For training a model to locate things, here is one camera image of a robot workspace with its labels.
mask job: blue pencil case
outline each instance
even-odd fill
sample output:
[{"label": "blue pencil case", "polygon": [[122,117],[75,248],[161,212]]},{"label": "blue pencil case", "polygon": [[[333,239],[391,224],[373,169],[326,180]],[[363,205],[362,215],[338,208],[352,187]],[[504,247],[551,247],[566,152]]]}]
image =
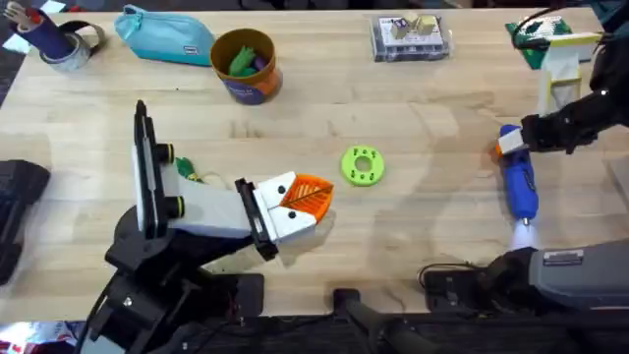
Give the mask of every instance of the blue pencil case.
[{"label": "blue pencil case", "polygon": [[116,32],[142,59],[210,66],[214,36],[190,16],[152,13],[126,5],[114,23]]}]

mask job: cup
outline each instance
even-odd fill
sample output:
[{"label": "cup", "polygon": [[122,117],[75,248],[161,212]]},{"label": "cup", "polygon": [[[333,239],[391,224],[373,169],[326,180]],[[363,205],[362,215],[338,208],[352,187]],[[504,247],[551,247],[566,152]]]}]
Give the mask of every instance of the cup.
[{"label": "cup", "polygon": [[[230,76],[229,65],[243,46],[250,47],[266,66],[247,77]],[[227,90],[244,104],[261,104],[281,87],[279,69],[275,65],[275,46],[268,35],[256,29],[234,29],[216,39],[209,52],[214,72]]]}]

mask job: cup with green objects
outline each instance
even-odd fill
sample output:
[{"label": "cup with green objects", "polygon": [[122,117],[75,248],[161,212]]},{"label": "cup with green objects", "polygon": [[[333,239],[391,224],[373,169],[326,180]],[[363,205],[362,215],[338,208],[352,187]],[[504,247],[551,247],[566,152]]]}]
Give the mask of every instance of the cup with green objects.
[{"label": "cup with green objects", "polygon": [[209,58],[214,72],[241,103],[261,104],[281,87],[275,46],[256,29],[234,29],[212,45]]}]

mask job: green object in cup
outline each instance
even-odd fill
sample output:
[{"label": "green object in cup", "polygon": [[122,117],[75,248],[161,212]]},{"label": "green object in cup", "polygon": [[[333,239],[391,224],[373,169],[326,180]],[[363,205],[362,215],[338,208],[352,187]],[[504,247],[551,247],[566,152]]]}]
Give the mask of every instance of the green object in cup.
[{"label": "green object in cup", "polygon": [[229,75],[235,77],[248,76],[243,75],[242,73],[252,64],[255,58],[256,53],[254,52],[254,50],[243,45],[238,55],[234,57],[232,63],[229,65]]}]

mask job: wooden tabletop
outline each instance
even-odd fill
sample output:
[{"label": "wooden tabletop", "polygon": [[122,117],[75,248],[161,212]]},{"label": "wooden tabletop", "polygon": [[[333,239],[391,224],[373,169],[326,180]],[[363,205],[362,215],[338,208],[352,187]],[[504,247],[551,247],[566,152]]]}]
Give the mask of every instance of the wooden tabletop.
[{"label": "wooden tabletop", "polygon": [[[134,202],[130,145],[136,100],[157,138],[200,176],[232,189],[294,170],[335,184],[332,207],[310,239],[264,264],[247,249],[210,265],[265,275],[267,315],[328,312],[336,287],[370,306],[422,312],[420,267],[487,263],[513,233],[499,170],[488,150],[498,127],[535,111],[538,73],[510,47],[504,24],[531,10],[454,10],[454,54],[439,62],[374,63],[370,16],[381,12],[192,13],[214,33],[252,27],[276,44],[280,93],[236,103],[208,68],[137,58],[113,29],[117,14],[60,15],[104,27],[107,47],[86,67],[59,74],[32,51],[0,110],[0,159],[52,171],[26,226],[26,249],[0,291],[0,319],[82,319],[113,268],[103,256]],[[599,30],[588,9],[560,13],[574,31]],[[591,64],[583,65],[584,89]],[[535,154],[540,246],[565,247],[629,234],[627,207],[606,162],[629,150],[611,130],[573,156]],[[351,145],[384,155],[386,174],[356,188],[339,172]]]}]

